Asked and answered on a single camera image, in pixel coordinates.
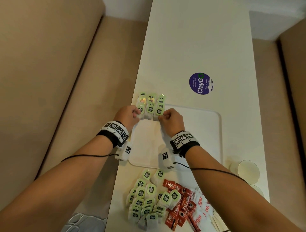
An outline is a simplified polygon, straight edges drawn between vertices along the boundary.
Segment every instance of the black cable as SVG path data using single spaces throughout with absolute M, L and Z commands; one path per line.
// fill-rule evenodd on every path
M 210 170 L 210 171 L 216 171 L 216 172 L 223 172 L 223 173 L 227 173 L 227 174 L 230 174 L 232 176 L 235 176 L 235 177 L 238 177 L 239 179 L 243 180 L 244 182 L 246 182 L 244 179 L 242 179 L 240 176 L 237 176 L 235 175 L 234 173 L 231 173 L 231 172 L 227 172 L 227 171 L 222 171 L 222 170 L 218 170 L 218 169 L 212 169 L 212 168 L 190 168 L 186 165 L 183 165 L 184 167 L 186 168 L 189 168 L 190 170 Z
M 109 155 L 72 155 L 72 156 L 69 156 L 69 157 L 63 159 L 61 162 L 65 161 L 66 159 L 70 159 L 70 158 L 78 157 L 78 156 L 107 157 L 107 156 L 112 156 L 112 155 L 118 155 L 118 154 L 109 154 Z

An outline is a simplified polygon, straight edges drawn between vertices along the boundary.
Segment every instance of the black wrist strap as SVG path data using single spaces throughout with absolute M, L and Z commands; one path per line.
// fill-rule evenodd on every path
M 107 130 L 101 130 L 97 135 L 104 135 L 107 137 L 112 142 L 113 148 L 116 147 L 119 143 L 119 139 L 113 133 Z
M 179 156 L 185 158 L 185 155 L 186 155 L 187 151 L 194 146 L 200 146 L 200 144 L 197 141 L 192 141 L 192 142 L 189 142 L 189 143 L 183 145 L 182 149 L 179 153 Z

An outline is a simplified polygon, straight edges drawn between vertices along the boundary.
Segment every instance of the person's right hand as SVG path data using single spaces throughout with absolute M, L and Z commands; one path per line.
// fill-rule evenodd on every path
M 158 120 L 171 138 L 180 131 L 185 130 L 183 116 L 173 108 L 166 110 L 163 116 L 158 117 Z

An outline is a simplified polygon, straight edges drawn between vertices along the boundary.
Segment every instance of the white table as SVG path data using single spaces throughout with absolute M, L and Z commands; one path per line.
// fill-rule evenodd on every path
M 207 95 L 189 86 L 199 72 L 214 82 Z M 256 185 L 269 201 L 250 21 L 242 1 L 154 0 L 132 103 L 141 91 L 163 93 L 169 104 L 218 112 L 225 166 L 254 161 L 261 175 Z M 138 231 L 127 220 L 125 197 L 142 169 L 120 162 L 106 232 Z M 167 177 L 184 183 L 193 179 L 189 175 Z M 176 231 L 191 229 L 185 223 Z

